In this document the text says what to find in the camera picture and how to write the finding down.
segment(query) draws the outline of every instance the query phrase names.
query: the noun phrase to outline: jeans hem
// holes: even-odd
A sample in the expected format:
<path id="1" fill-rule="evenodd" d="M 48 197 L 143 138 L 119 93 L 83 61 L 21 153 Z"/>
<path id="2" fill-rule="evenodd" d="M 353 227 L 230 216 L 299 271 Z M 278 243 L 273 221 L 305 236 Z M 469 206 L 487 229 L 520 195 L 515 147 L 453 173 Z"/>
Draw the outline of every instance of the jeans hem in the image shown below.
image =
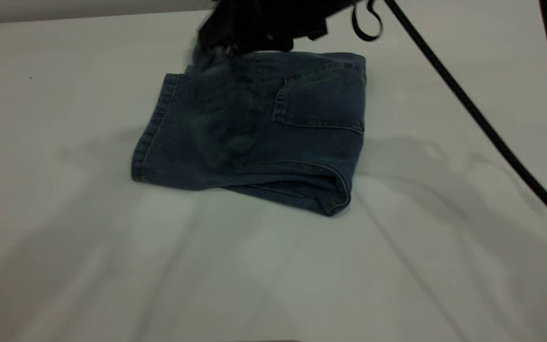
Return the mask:
<path id="1" fill-rule="evenodd" d="M 163 120 L 166 117 L 166 112 L 174 97 L 174 91 L 176 90 L 178 78 L 179 76 L 176 74 L 167 74 L 165 76 L 163 86 L 161 87 L 158 104 L 156 104 L 156 109 L 153 111 L 149 124 L 147 124 L 139 143 L 137 143 L 136 148 L 134 149 L 134 154 L 132 156 L 131 177 L 132 180 L 136 182 L 148 182 L 145 179 L 144 174 L 145 162 L 149 157 L 153 141 L 158 135 L 161 123 L 163 123 Z"/>

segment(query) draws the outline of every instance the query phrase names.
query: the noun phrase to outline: jeans pocket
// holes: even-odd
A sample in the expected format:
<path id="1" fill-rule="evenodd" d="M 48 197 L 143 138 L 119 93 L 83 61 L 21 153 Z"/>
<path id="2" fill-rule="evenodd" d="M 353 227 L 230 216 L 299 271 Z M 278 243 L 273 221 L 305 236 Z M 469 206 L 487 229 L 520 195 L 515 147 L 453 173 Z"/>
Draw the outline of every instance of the jeans pocket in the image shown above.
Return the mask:
<path id="1" fill-rule="evenodd" d="M 349 63 L 330 63 L 285 76 L 276 96 L 274 121 L 364 133 L 364 72 Z"/>

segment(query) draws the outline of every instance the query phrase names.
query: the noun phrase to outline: folded jeans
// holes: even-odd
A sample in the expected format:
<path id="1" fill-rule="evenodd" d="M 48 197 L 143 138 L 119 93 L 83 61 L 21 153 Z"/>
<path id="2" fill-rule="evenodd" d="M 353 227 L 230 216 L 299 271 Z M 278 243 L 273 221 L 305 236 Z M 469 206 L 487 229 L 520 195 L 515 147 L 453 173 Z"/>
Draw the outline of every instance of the folded jeans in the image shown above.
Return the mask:
<path id="1" fill-rule="evenodd" d="M 132 179 L 224 188 L 332 216 L 362 150 L 365 59 L 349 53 L 196 54 L 165 76 Z"/>

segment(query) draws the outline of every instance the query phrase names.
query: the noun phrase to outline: wall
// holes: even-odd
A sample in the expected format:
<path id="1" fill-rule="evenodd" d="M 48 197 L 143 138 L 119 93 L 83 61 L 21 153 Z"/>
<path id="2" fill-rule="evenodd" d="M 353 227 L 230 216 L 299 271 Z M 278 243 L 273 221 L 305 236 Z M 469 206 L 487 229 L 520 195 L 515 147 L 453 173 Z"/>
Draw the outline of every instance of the wall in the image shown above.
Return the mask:
<path id="1" fill-rule="evenodd" d="M 204 10 L 211 0 L 0 0 L 0 22 Z"/>

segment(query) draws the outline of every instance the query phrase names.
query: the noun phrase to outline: white table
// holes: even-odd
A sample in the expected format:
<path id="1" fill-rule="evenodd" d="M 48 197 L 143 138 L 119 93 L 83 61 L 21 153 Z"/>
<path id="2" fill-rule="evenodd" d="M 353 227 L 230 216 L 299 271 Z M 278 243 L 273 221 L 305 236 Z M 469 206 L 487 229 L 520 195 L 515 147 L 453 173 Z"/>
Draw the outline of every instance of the white table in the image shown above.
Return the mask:
<path id="1" fill-rule="evenodd" d="M 537 2 L 400 3 L 547 186 Z M 206 11 L 0 24 L 0 342 L 547 342 L 547 210 L 377 7 L 297 42 L 368 61 L 334 218 L 130 180 Z"/>

